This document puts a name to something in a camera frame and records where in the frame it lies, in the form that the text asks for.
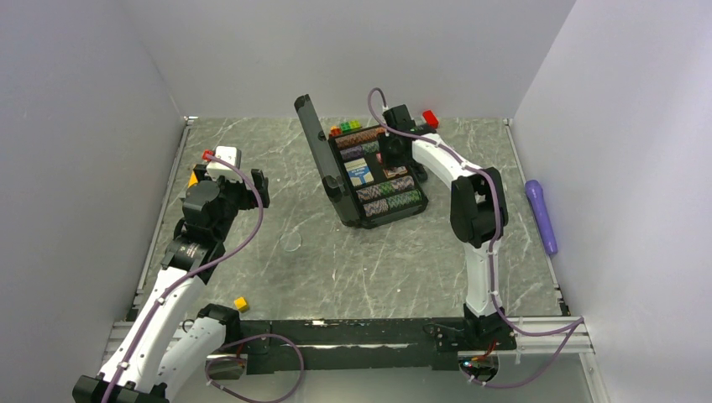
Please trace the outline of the red playing card deck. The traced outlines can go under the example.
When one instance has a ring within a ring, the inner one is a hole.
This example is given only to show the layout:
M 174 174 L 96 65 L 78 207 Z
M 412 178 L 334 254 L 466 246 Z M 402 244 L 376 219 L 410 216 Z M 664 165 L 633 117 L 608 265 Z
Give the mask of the red playing card deck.
M 381 153 L 378 153 L 376 156 L 377 156 L 377 160 L 380 163 L 380 167 L 383 170 L 383 173 L 384 173 L 386 179 L 391 180 L 393 178 L 405 175 L 408 172 L 408 170 L 405 166 L 388 167 L 385 164 Z

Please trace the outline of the blue texas holdem card deck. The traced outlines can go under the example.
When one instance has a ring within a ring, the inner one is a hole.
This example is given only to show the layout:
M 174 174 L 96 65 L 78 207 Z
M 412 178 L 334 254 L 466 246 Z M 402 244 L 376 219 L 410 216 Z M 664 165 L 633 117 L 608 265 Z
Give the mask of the blue texas holdem card deck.
M 365 158 L 351 160 L 344 164 L 348 178 L 354 187 L 367 185 L 374 181 L 373 174 Z

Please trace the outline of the clear round plastic disc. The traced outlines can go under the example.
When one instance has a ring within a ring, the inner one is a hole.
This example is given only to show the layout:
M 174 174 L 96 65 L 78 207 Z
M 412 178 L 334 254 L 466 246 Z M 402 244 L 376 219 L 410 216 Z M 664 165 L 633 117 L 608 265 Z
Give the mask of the clear round plastic disc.
M 302 245 L 301 233 L 297 230 L 291 230 L 282 234 L 279 240 L 282 249 L 287 253 L 297 251 Z

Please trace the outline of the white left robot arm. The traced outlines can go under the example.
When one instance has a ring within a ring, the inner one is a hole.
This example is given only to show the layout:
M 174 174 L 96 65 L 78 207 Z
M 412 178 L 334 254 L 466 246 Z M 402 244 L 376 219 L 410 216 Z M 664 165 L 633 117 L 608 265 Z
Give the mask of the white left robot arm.
M 240 344 L 238 311 L 216 304 L 202 308 L 180 340 L 174 336 L 217 262 L 227 257 L 224 243 L 238 212 L 269 206 L 269 180 L 253 169 L 242 182 L 229 168 L 205 165 L 197 165 L 194 175 L 154 289 L 98 374 L 77 380 L 74 401 L 169 402 L 209 353 L 228 353 Z

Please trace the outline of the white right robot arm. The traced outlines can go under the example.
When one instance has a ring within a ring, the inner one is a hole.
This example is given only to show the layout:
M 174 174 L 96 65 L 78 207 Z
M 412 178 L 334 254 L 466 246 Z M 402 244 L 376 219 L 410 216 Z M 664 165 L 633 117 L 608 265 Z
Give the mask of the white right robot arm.
M 386 108 L 379 123 L 387 165 L 423 165 L 450 191 L 449 222 L 463 244 L 467 272 L 463 327 L 453 341 L 477 349 L 503 343 L 511 329 L 501 317 L 497 279 L 498 242 L 508 220 L 500 172 L 467 161 L 432 129 L 416 126 L 404 105 Z

